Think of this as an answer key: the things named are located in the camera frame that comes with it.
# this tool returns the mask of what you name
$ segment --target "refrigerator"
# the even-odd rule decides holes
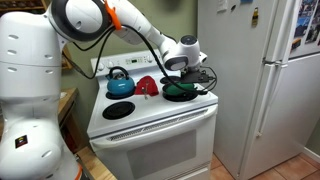
[[[249,179],[304,150],[320,117],[319,0],[198,0],[218,76],[214,154]]]

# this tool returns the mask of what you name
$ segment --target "kettle handle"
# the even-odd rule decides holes
[[[109,71],[109,77],[110,77],[110,79],[112,79],[113,78],[113,71],[114,70],[116,70],[116,69],[119,69],[119,70],[121,70],[123,73],[124,73],[124,75],[126,76],[126,80],[128,80],[129,79],[129,73],[128,73],[128,71],[126,71],[123,67],[120,67],[120,66],[114,66],[114,67],[112,67],[111,69],[110,69],[110,71]]]

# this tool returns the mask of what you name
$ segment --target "oven handle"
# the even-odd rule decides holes
[[[172,137],[174,135],[182,134],[191,129],[194,129],[197,124],[201,123],[203,120],[208,120],[208,117],[216,114],[217,106],[218,105],[208,107],[208,111],[202,116],[198,116],[190,120],[187,120],[178,124],[174,124],[172,126],[164,127],[155,131],[151,131],[145,134],[137,135],[132,138],[123,139],[119,141],[110,141],[102,137],[99,139],[91,140],[91,145],[93,146],[92,148],[94,150],[105,149],[105,148],[108,148],[108,149],[120,148],[120,146],[124,146],[133,142],[145,144],[146,141],[150,141],[150,138],[152,138],[152,141],[156,141],[156,140]]]

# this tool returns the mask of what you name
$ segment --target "baseboard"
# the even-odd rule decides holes
[[[315,152],[311,151],[310,149],[304,147],[303,153],[305,155],[309,156],[311,159],[320,163],[320,156],[318,154],[316,154]]]

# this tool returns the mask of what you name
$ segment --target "tile floor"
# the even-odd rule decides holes
[[[251,180],[320,180],[320,163],[300,154],[276,167],[273,167]],[[211,180],[234,180],[227,169],[213,155],[211,162]]]

